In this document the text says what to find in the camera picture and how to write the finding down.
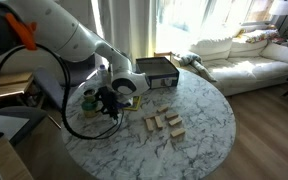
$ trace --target marble tabletop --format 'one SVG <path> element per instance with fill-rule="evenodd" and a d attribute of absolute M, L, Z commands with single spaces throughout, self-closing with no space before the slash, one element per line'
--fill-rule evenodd
<path fill-rule="evenodd" d="M 125 111 L 116 134 L 105 140 L 81 140 L 62 128 L 69 154 L 98 179 L 201 179 L 216 169 L 230 152 L 235 139 L 235 118 L 225 97 L 210 83 L 186 70 L 180 71 L 177 87 L 148 90 L 137 111 Z M 85 118 L 82 93 L 97 88 L 91 79 L 69 99 L 67 119 L 80 134 L 95 136 L 113 125 L 106 115 Z M 182 123 L 147 130 L 143 117 L 168 104 Z M 172 138 L 180 127 L 185 134 Z"/>

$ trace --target black box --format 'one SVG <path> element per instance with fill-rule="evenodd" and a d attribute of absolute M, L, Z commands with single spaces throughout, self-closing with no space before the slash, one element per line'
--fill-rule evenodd
<path fill-rule="evenodd" d="M 165 57 L 136 59 L 136 72 L 145 73 L 150 88 L 177 86 L 180 72 Z"/>

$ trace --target window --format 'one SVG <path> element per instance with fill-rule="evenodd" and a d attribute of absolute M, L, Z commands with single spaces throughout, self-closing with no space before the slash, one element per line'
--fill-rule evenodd
<path fill-rule="evenodd" d="M 273 0 L 158 0 L 157 48 L 169 48 L 174 43 L 178 47 L 209 35 L 223 36 L 228 33 L 223 27 L 270 22 L 272 3 Z"/>

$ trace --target white sofa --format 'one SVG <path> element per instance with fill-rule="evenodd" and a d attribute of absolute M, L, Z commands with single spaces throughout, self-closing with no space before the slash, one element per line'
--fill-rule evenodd
<path fill-rule="evenodd" d="M 172 63 L 207 79 L 224 96 L 285 83 L 288 77 L 288 47 L 268 40 L 253 44 L 237 38 L 202 40 L 190 52 L 200 56 L 202 67 L 185 64 L 181 58 Z"/>

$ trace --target wooden floor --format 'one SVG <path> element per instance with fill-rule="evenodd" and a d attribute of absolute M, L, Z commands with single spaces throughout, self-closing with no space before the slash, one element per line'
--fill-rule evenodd
<path fill-rule="evenodd" d="M 288 180 L 288 84 L 227 97 L 237 136 L 227 159 L 205 179 Z M 58 112 L 47 108 L 60 119 Z M 60 130 L 48 120 L 16 147 L 39 179 L 94 179 L 67 153 Z"/>

